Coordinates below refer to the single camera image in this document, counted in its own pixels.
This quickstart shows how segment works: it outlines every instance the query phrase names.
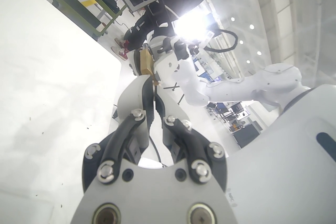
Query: bright light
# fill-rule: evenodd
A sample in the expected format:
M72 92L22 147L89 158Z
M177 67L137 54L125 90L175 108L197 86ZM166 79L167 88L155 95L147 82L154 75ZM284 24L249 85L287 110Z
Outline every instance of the bright light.
M207 34L206 27L209 25L205 20L206 15L207 13L198 7L184 14L175 21L176 34L188 42L204 40Z

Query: gold-colored object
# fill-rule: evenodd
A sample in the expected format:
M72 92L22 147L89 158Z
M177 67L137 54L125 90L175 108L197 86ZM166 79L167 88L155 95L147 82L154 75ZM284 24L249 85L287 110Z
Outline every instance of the gold-colored object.
M141 75L151 75L154 80L154 85L159 85L154 76L154 60L148 49L140 51L140 71Z

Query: white cable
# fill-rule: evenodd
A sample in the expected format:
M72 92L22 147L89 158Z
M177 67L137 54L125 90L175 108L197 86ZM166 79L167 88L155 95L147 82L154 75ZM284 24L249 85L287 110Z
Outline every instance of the white cable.
M180 17L178 17L178 15L173 11L173 10L171 10L169 7L167 7L166 5L165 5L165 7L166 7L166 9L168 9L177 19L180 19Z

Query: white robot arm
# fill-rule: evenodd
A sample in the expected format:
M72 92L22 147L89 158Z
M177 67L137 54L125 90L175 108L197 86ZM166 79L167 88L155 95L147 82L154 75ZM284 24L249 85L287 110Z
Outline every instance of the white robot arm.
M187 103L193 106L257 100L284 109L292 99L309 89L301 84L299 69L285 63L269 65L246 78L210 83L197 76L188 47L178 37L156 37L149 46L154 53L161 52L154 55L154 74L159 83L165 84L173 78L185 94ZM183 47L184 59L176 55L175 46L179 46L180 53Z

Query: cart wheel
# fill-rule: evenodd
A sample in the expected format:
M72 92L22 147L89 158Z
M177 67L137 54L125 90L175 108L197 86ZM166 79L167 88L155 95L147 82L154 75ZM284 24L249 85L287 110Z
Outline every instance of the cart wheel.
M52 5L56 8L58 8L60 6L60 4L58 3L58 1L56 0L52 0Z
M97 36L96 34L93 34L91 37L92 37L95 41L98 41L99 36Z

